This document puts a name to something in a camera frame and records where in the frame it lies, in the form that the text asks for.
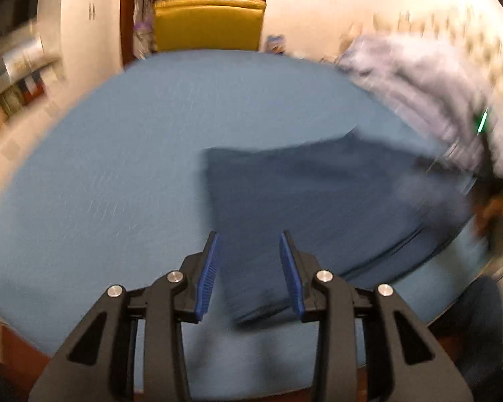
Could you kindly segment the person's right hand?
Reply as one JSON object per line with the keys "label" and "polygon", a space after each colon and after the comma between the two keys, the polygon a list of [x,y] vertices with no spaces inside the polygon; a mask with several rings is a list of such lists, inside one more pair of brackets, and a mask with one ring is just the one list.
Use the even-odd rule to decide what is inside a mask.
{"label": "person's right hand", "polygon": [[472,200],[477,234],[487,239],[491,251],[503,255],[503,191],[476,187]]}

